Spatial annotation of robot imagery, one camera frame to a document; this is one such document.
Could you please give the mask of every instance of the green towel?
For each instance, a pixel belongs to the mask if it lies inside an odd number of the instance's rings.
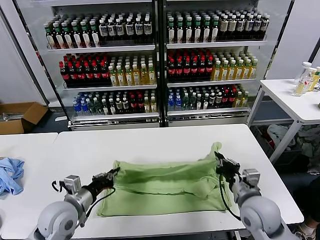
[[[97,215],[162,215],[226,210],[216,174],[218,161],[215,151],[218,152],[221,146],[220,142],[215,142],[204,159],[194,162],[132,164],[115,161],[113,167],[120,167],[114,181],[116,191],[102,201]],[[223,194],[230,205],[224,188]]]

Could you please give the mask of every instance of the table leg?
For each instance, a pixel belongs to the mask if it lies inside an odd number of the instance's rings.
[[[265,91],[263,91],[262,86],[260,85],[259,92],[258,92],[258,94],[257,94],[257,96],[256,96],[256,98],[255,98],[255,101],[254,101],[254,104],[253,104],[253,106],[252,106],[252,109],[251,109],[251,112],[250,112],[250,114],[249,114],[249,117],[248,117],[248,119],[246,120],[246,124],[247,124],[247,126],[248,126],[249,128],[250,128],[252,122],[253,122],[254,119],[255,119],[256,113],[257,113],[257,111],[258,111],[259,105],[260,105],[260,103],[261,103],[262,98],[264,97],[264,95],[265,95]]]
[[[283,139],[279,143],[278,147],[274,150],[273,154],[270,156],[270,162],[275,164],[281,154],[286,150],[286,147],[290,141],[295,137],[296,133],[299,131],[301,126],[304,123],[298,120],[295,120],[289,130],[284,135]]]

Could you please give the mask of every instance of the black cable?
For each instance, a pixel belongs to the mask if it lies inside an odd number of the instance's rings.
[[[240,218],[239,216],[235,215],[235,214],[231,211],[231,209],[228,207],[228,205],[227,205],[227,203],[226,203],[226,200],[225,200],[225,198],[224,198],[224,194],[223,194],[223,191],[222,191],[222,185],[221,185],[222,178],[223,178],[223,176],[220,175],[220,177],[219,177],[219,188],[220,188],[220,194],[221,194],[221,198],[222,198],[223,204],[224,204],[225,208],[229,211],[229,213],[230,213],[232,216],[234,216],[236,219],[238,219],[239,221],[241,221],[241,218]]]
[[[101,200],[103,200],[103,199],[105,199],[105,198],[107,198],[107,197],[109,197],[110,195],[112,195],[112,194],[115,193],[116,189],[115,189],[114,187],[110,187],[110,189],[112,189],[113,191],[110,192],[108,195],[106,195],[106,196],[100,198],[99,200],[95,201],[95,203],[90,207],[89,211],[86,213],[86,218],[89,217],[92,209],[94,208],[95,205],[97,205],[98,202],[100,202]]]

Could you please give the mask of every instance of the shoe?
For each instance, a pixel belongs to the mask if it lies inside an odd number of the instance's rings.
[[[307,235],[300,225],[298,225],[292,232],[298,238],[302,240],[316,240],[316,230],[314,230],[311,234]]]

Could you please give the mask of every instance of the refrigerated display shelf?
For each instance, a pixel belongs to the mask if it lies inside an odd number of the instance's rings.
[[[215,41],[198,43],[167,43],[167,49],[195,49],[195,48],[221,48],[221,47],[244,47],[244,46],[263,46],[267,40],[257,41]]]
[[[151,51],[155,50],[156,45],[129,45],[129,46],[102,46],[102,47],[83,47],[66,49],[48,49],[51,54],[81,54],[81,53],[103,53],[103,52],[130,52],[130,51]]]
[[[56,7],[89,4],[151,3],[152,0],[33,0],[32,7]]]
[[[224,85],[224,84],[250,84],[256,83],[254,79],[237,79],[237,80],[221,80],[221,81],[189,81],[189,82],[173,82],[167,83],[168,88],[178,87],[194,87],[194,86],[213,86],[213,85]]]
[[[123,91],[134,89],[156,89],[156,84],[150,85],[134,85],[134,86],[98,86],[98,87],[65,87],[63,90],[67,92],[100,92],[100,91]]]
[[[230,107],[230,108],[214,108],[205,110],[186,110],[186,111],[168,111],[168,117],[195,116],[195,115],[214,115],[214,114],[232,114],[249,112],[249,107]]]

